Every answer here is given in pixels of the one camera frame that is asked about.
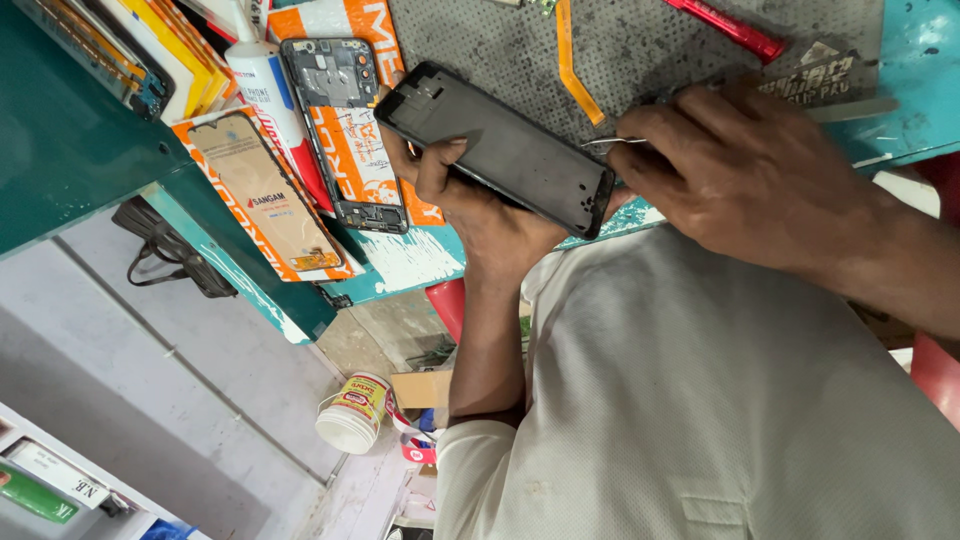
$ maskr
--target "red stool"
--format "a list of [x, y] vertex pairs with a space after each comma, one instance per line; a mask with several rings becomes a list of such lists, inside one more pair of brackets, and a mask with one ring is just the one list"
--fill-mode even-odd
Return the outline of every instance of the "red stool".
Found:
[[424, 290], [430, 304], [440, 315], [440, 320], [444, 321], [446, 329], [459, 345], [460, 334], [464, 329], [464, 307], [467, 300], [464, 279], [437, 283]]
[[[960, 227], [960, 152], [913, 164], [940, 195], [940, 219]], [[927, 398], [960, 430], [960, 362], [929, 336], [917, 332], [910, 377]]]

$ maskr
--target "white shirt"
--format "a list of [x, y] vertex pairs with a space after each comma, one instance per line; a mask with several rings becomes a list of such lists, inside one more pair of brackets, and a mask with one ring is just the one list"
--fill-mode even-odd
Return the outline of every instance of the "white shirt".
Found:
[[960, 538], [960, 434], [837, 296], [670, 226], [541, 261], [530, 410], [439, 444], [439, 540]]

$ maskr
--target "white plastic container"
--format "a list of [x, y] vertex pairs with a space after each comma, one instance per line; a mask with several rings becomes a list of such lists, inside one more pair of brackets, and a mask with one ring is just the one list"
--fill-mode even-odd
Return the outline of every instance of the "white plastic container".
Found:
[[390, 384], [380, 377], [363, 371], [353, 374], [317, 416], [317, 434], [341, 452], [365, 454], [380, 433], [389, 393]]
[[254, 36], [237, 0], [230, 0], [237, 25], [237, 42], [224, 53], [244, 100], [270, 135], [280, 153], [317, 204], [333, 211], [313, 148], [303, 127], [303, 115], [283, 72], [280, 48]]

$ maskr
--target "white box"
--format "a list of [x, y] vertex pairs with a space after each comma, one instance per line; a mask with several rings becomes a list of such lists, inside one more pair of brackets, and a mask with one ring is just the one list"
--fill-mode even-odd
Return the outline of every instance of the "white box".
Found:
[[110, 490], [32, 441], [21, 441], [6, 455], [10, 463], [56, 487], [87, 508], [100, 506]]

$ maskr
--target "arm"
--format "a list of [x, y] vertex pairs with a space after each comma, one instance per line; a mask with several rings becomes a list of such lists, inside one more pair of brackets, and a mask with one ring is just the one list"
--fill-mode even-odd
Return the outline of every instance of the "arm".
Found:
[[695, 86], [629, 111], [617, 134], [657, 152], [617, 145], [613, 168], [707, 249], [960, 339], [960, 234], [859, 177], [800, 108]]
[[[395, 73], [395, 80], [402, 78]], [[414, 184], [418, 197], [444, 211], [467, 254], [466, 312], [450, 383], [450, 426], [486, 419], [516, 427], [525, 414], [526, 385], [517, 315], [520, 283], [567, 233], [449, 170], [467, 149], [465, 137], [435, 142], [416, 158], [399, 135], [386, 129], [380, 134], [394, 171]], [[616, 189], [606, 218], [632, 197], [630, 189]]]
[[514, 428], [524, 414], [520, 284], [464, 276], [464, 331], [450, 382], [450, 425], [467, 419], [499, 420]]

